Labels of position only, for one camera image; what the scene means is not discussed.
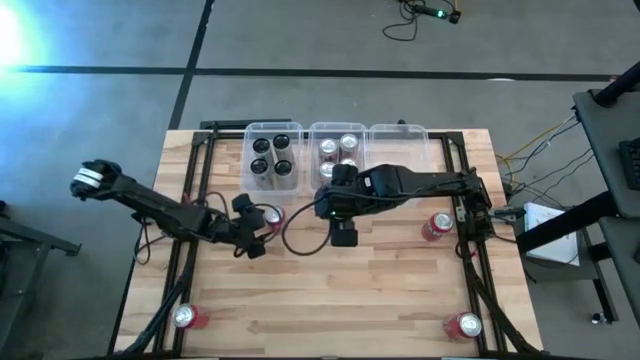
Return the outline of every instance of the clear plastic container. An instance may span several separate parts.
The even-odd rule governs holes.
[[[333,144],[336,146],[336,154],[331,155],[330,152],[321,152],[320,146],[323,143],[326,145],[327,139],[333,140]],[[353,150],[348,149],[350,145],[354,145]],[[348,158],[355,162],[359,171],[362,171],[365,166],[366,151],[367,128],[362,124],[318,122],[311,125],[309,128],[308,147],[309,184],[311,190],[315,191],[323,184],[320,168],[324,162],[339,163]]]
[[[284,154],[280,152],[281,155],[278,155],[274,148],[274,138],[278,135],[289,137],[290,153]],[[254,151],[254,143],[258,139],[268,141],[269,149],[262,154]],[[302,125],[296,122],[252,123],[247,126],[242,147],[240,184],[242,192],[247,192],[256,198],[262,199],[271,198],[272,196],[286,197],[298,194],[303,183],[303,148]],[[270,158],[266,159],[269,165],[263,176],[256,176],[251,171],[251,163],[258,158]],[[291,177],[280,178],[281,180],[279,180],[273,168],[279,159],[284,158],[294,159]]]
[[[402,165],[414,172],[433,171],[429,134],[419,125],[380,124],[369,129],[366,168]]]

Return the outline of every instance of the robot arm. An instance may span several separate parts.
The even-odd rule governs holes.
[[[484,241],[494,234],[491,200],[475,168],[459,173],[415,173],[404,166],[380,165],[358,173],[353,166],[336,165],[331,185],[316,192],[315,213],[334,223],[349,223],[355,216],[391,210],[412,198],[442,196],[461,198],[464,209],[457,211],[468,222],[470,240]],[[332,226],[332,231],[341,228],[351,226]]]
[[[133,218],[142,223],[153,219],[168,236],[180,241],[205,240],[235,245],[250,258],[264,255],[264,245],[254,231],[265,226],[262,210],[256,208],[247,194],[232,201],[239,218],[204,206],[204,200],[178,203],[122,173],[116,163],[105,160],[87,161],[71,182],[71,194],[81,200],[113,199],[133,209]]]

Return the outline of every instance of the black table leg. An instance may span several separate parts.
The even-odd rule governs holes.
[[[78,255],[78,252],[80,252],[80,245],[62,240],[42,231],[16,224],[2,217],[0,217],[0,234],[24,241],[41,243],[45,246],[48,245],[53,249],[60,249],[70,256]]]
[[[603,216],[617,215],[618,208],[608,191],[597,195],[564,214],[518,235],[520,253],[526,253],[546,245],[567,234],[589,226]]]

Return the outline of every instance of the wooden tabletop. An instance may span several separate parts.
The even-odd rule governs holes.
[[[461,131],[470,166],[478,169],[493,206],[505,205],[488,130]],[[192,135],[193,131],[167,133],[154,184],[156,191],[177,201]],[[445,171],[441,144],[433,141],[430,150],[432,170]],[[208,189],[222,192],[229,202],[239,193],[241,152],[239,140],[215,144]],[[283,207],[291,214],[311,198],[308,192]],[[222,208],[215,196],[208,201]],[[393,211],[359,217],[358,247],[327,246],[310,257],[287,252],[279,237],[268,245],[267,255],[256,260],[235,259],[228,245],[202,242],[191,299],[210,314],[211,321],[205,329],[186,332],[183,356],[477,355],[475,343],[450,342],[442,331],[446,315],[469,310],[462,263],[454,254],[455,227],[434,243],[420,235],[434,212],[452,213],[451,207],[449,198],[415,199]],[[495,228],[501,237],[514,238],[510,227],[496,223]],[[327,223],[310,210],[292,222],[287,239],[298,250],[311,250],[326,231]],[[150,229],[150,238],[158,235],[157,229]],[[541,349],[516,245],[489,240],[487,248],[500,306],[524,337]],[[151,261],[133,270],[116,350],[133,342],[160,304],[171,240],[158,242],[151,250]],[[482,309],[489,348],[495,349],[488,311]],[[167,339],[172,339],[173,326],[169,329]],[[171,340],[165,343],[170,348]]]

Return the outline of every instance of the silver can lid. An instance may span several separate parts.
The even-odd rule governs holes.
[[[453,219],[451,219],[451,216],[446,213],[437,213],[433,222],[440,230],[451,230],[453,227]]]
[[[269,224],[275,224],[282,221],[282,213],[283,213],[282,208],[279,206],[276,206],[275,208],[278,209],[278,212],[276,212],[272,208],[267,208],[267,210],[264,211],[264,219]]]
[[[193,312],[191,305],[182,304],[173,314],[173,324],[177,327],[188,326],[195,316],[196,314]]]
[[[349,158],[342,159],[342,161],[340,161],[340,164],[358,167],[358,165],[356,165],[356,162],[353,159],[349,159]]]
[[[336,164],[332,162],[322,163],[322,165],[320,165],[320,175],[324,178],[331,179],[331,177],[333,176],[333,167],[335,165]]]
[[[482,323],[477,316],[471,313],[466,313],[460,316],[460,330],[468,337],[476,337],[480,335],[482,331]]]
[[[340,138],[340,145],[345,149],[355,149],[358,147],[358,138],[353,134],[344,134]]]
[[[324,154],[333,154],[338,151],[338,144],[333,139],[324,139],[320,142],[320,151]]]

